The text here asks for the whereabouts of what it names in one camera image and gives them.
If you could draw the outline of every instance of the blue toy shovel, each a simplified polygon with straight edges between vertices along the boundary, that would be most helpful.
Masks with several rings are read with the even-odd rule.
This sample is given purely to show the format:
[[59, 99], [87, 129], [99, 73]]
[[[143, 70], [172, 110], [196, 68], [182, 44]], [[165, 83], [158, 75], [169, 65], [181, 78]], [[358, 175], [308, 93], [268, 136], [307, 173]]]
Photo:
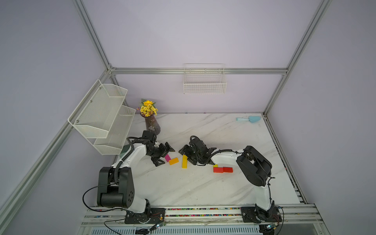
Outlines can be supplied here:
[[250, 121], [251, 123], [255, 123], [261, 120], [260, 116], [249, 116], [248, 118], [236, 118], [237, 121]]

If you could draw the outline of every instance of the pink block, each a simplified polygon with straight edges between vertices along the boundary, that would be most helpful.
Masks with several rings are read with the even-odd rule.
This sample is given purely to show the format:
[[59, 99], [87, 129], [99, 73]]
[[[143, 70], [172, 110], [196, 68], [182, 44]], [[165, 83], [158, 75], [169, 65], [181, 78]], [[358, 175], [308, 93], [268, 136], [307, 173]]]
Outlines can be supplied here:
[[170, 156], [168, 154], [166, 154], [166, 157], [165, 157], [166, 161], [168, 162], [169, 160], [171, 160]]

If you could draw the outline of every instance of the red wire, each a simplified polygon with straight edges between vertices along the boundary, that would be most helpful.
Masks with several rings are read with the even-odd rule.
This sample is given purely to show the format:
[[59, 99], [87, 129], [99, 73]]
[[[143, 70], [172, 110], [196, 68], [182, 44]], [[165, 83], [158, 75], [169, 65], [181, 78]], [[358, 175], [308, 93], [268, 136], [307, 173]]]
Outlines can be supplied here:
[[[157, 217], [157, 218], [159, 218], [159, 219], [161, 219], [159, 216], [156, 216], [156, 215], [152, 215], [152, 216], [154, 216], [154, 217]], [[164, 219], [162, 219], [163, 221], [164, 221]]]
[[278, 218], [276, 218], [274, 215], [273, 215], [273, 217], [277, 220], [277, 222], [278, 222], [278, 225], [279, 225], [279, 219]]

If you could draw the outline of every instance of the red block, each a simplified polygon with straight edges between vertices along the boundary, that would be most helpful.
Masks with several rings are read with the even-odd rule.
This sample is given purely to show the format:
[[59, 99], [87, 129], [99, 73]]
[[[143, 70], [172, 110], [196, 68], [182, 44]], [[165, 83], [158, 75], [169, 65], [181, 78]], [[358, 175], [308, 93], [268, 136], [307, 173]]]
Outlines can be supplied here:
[[232, 167], [224, 167], [223, 172], [233, 173]]
[[213, 167], [214, 173], [223, 173], [223, 167]]

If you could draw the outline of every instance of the robotic arm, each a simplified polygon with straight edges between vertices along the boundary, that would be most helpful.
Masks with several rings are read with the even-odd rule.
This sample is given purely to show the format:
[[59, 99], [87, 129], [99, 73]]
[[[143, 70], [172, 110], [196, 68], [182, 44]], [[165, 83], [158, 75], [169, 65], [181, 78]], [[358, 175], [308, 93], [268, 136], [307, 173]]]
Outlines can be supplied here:
[[[138, 164], [145, 155], [151, 157], [155, 166], [162, 165], [165, 162], [160, 158], [175, 150], [167, 142], [158, 143], [155, 133], [147, 130], [143, 132], [142, 137], [128, 137], [127, 140], [129, 145], [124, 146], [118, 161], [111, 167], [103, 167], [99, 172], [97, 204], [108, 208], [126, 209], [131, 216], [137, 213], [134, 214], [137, 221], [147, 220], [151, 215], [150, 204], [147, 199], [135, 194], [132, 166]], [[269, 187], [266, 187], [272, 165], [252, 146], [237, 151], [208, 149], [198, 137], [191, 136], [189, 145], [185, 145], [179, 153], [186, 155], [193, 165], [238, 164], [247, 180], [256, 186], [256, 206], [249, 212], [252, 214], [251, 221], [260, 223], [276, 214], [277, 208], [271, 201]]]
[[175, 150], [166, 142], [156, 141], [154, 132], [145, 130], [142, 137], [127, 138], [129, 145], [124, 146], [119, 160], [111, 167], [103, 167], [99, 171], [97, 204], [108, 208], [123, 208], [134, 213], [150, 213], [150, 205], [146, 199], [135, 194], [133, 185], [132, 166], [138, 164], [145, 155], [151, 157], [155, 166], [165, 164], [160, 160], [168, 152]]
[[181, 155], [186, 155], [193, 165], [222, 164], [239, 165], [247, 180], [255, 187], [256, 206], [254, 223], [266, 221], [272, 217], [274, 202], [271, 201], [267, 179], [271, 175], [271, 163], [252, 146], [242, 150], [207, 148], [197, 136], [191, 136], [189, 145], [179, 150]]

